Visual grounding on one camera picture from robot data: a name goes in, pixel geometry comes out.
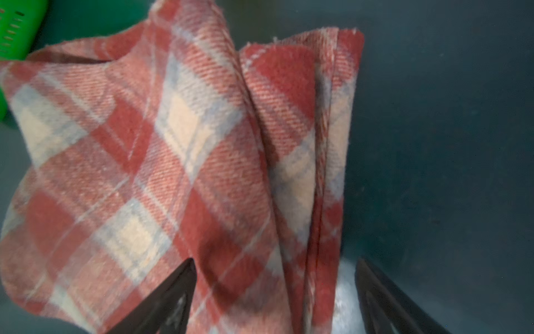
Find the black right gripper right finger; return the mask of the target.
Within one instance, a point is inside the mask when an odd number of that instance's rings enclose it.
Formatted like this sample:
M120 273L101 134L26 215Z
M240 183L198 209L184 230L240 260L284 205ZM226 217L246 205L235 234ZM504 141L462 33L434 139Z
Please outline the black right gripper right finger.
M366 258L357 261L355 284L367 333L449 334Z

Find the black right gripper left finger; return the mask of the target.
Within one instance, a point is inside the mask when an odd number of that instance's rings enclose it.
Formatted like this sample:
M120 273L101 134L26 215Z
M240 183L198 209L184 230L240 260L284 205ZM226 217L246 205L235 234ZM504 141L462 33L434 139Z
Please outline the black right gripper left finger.
M197 283L192 258L185 260L108 334L184 334Z

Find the red plaid skirt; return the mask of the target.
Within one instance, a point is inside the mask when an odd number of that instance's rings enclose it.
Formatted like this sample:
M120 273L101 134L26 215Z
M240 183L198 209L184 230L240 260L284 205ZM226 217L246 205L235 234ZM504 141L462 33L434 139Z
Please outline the red plaid skirt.
M234 47L212 1L1 63L31 159L1 231L19 307L105 333L187 259L189 333L330 333L358 29Z

